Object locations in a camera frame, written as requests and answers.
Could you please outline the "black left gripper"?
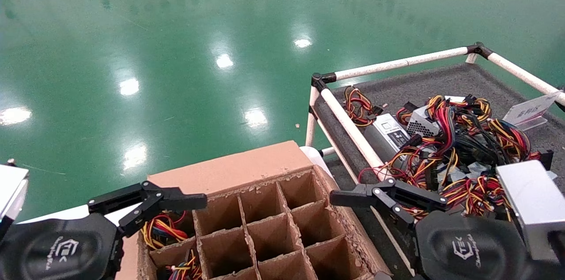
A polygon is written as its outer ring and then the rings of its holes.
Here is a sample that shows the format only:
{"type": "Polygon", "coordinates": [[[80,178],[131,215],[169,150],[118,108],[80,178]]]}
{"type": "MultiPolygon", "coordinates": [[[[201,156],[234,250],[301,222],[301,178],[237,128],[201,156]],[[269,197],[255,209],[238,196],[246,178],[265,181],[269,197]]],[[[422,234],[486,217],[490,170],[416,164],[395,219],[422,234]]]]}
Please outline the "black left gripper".
{"type": "Polygon", "coordinates": [[[203,193],[141,182],[97,196],[81,219],[46,219],[12,226],[1,240],[3,280],[113,280],[121,269],[123,237],[163,210],[206,209],[203,193]],[[103,215],[135,205],[118,227],[103,215]]]}

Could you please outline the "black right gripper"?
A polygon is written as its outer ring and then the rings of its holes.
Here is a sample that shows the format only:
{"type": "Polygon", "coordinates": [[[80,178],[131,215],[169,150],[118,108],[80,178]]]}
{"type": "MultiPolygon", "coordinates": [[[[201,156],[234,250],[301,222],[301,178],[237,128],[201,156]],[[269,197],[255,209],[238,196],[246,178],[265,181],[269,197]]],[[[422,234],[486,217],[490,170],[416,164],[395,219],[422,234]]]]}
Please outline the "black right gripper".
{"type": "Polygon", "coordinates": [[[414,228],[406,208],[434,210],[415,225],[418,274],[426,280],[540,280],[544,266],[530,258],[513,223],[460,217],[447,210],[446,198],[393,178],[330,192],[330,204],[372,206],[399,228],[414,228]]]}

